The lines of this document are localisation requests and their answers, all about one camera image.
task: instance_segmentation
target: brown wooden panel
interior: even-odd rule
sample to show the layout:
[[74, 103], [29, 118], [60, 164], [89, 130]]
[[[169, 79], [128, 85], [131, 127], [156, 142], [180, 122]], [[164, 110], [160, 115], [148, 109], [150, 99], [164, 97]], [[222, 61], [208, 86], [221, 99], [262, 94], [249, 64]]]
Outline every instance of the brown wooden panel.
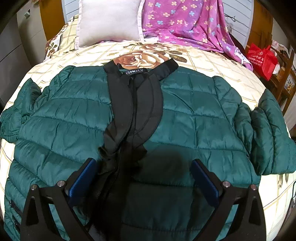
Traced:
[[40, 14], [42, 25], [47, 40], [52, 39], [65, 25], [62, 1], [42, 0], [40, 1]]
[[246, 46], [246, 53], [248, 53], [252, 43], [259, 48], [264, 48], [271, 44], [273, 19], [270, 12], [257, 0], [254, 0], [253, 22]]

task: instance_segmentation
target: blue gripper pad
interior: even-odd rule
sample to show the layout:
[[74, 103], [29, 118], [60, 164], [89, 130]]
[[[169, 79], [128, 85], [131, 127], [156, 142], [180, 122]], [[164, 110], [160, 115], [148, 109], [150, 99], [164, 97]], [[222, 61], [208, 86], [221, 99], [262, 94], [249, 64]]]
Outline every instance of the blue gripper pad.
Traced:
[[66, 190], [66, 194], [69, 197], [68, 204], [70, 206], [79, 204], [81, 199], [87, 193], [92, 180], [97, 174], [97, 171], [97, 161], [95, 159], [89, 158], [78, 171], [71, 174], [67, 180], [67, 184], [71, 184], [72, 186], [68, 191]]
[[196, 160], [192, 161], [190, 172], [195, 180], [195, 184], [201, 190], [208, 204], [215, 208], [218, 207], [219, 191], [211, 181], [210, 177], [207, 175], [207, 173], [203, 170], [203, 168], [199, 165], [199, 163]]

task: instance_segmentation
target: white paneled wall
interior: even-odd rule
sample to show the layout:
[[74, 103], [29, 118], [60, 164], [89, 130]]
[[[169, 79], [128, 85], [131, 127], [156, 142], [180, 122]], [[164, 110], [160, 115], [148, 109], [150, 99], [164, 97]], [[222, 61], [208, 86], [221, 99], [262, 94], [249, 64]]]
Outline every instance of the white paneled wall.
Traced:
[[79, 13], [79, 0], [62, 0], [65, 22]]
[[224, 13], [234, 17], [237, 20], [234, 22], [231, 18], [225, 17], [226, 22], [232, 27], [232, 35], [246, 47], [250, 28], [253, 20], [254, 0], [223, 0]]

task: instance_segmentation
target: green puffer jacket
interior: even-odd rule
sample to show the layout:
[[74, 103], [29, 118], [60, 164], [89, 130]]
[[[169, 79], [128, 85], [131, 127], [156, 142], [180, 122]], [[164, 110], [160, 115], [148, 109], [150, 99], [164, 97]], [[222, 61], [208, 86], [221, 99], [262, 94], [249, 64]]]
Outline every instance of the green puffer jacket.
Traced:
[[[234, 186], [259, 184], [261, 175], [293, 172], [296, 147], [279, 105], [265, 90], [254, 111], [221, 77], [179, 67], [160, 81], [163, 116], [144, 144], [147, 154], [132, 177], [122, 215], [121, 239], [193, 240], [213, 209], [194, 187], [189, 172], [199, 158], [220, 180]], [[20, 240], [21, 216], [29, 187], [66, 180], [98, 147], [112, 120], [107, 74], [103, 67], [64, 68], [41, 93], [29, 79], [14, 106], [0, 118], [0, 137], [16, 143], [5, 187], [5, 230]], [[62, 223], [51, 207], [65, 239]], [[219, 238], [233, 220], [231, 211]], [[75, 209], [81, 222], [88, 219]]]

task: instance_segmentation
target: bedspread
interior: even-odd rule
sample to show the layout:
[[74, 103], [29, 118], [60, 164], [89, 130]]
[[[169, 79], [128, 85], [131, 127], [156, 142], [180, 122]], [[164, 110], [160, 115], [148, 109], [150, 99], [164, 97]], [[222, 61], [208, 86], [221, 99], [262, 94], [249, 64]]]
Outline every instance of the bedspread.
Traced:
[[144, 36], [163, 43], [193, 46], [227, 56], [253, 70], [227, 30], [222, 0], [150, 0], [142, 13]]
[[[154, 68], [169, 58], [174, 58], [179, 66], [196, 70], [207, 76], [221, 76], [241, 95], [243, 102], [254, 109], [265, 87], [248, 69], [235, 61], [226, 59], [219, 53], [202, 51], [191, 46], [168, 43], [147, 44], [141, 42], [106, 42], [80, 50], [74, 50], [75, 24], [73, 21], [61, 36], [59, 49], [51, 58], [33, 67], [23, 78], [19, 87], [6, 104], [13, 105], [21, 86], [32, 78], [41, 90], [51, 79], [68, 65], [103, 65], [117, 59], [124, 68]], [[0, 148], [0, 205], [4, 215], [4, 190], [11, 161], [14, 157], [14, 144], [1, 140]], [[284, 220], [296, 174], [262, 176], [259, 193], [266, 218], [267, 240], [272, 240]]]

